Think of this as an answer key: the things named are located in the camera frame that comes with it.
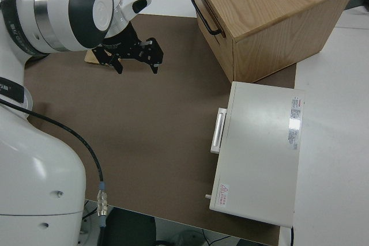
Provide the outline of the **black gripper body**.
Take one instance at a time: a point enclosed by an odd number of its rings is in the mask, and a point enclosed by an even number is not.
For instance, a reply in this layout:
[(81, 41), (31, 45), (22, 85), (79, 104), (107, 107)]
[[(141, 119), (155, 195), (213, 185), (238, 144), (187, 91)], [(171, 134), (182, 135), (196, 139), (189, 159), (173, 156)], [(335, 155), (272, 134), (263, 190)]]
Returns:
[(105, 38), (99, 46), (92, 49), (92, 53), (99, 64), (109, 66), (121, 66), (119, 59), (135, 59), (150, 66), (159, 66), (164, 56), (154, 37), (142, 41), (132, 26), (115, 36)]

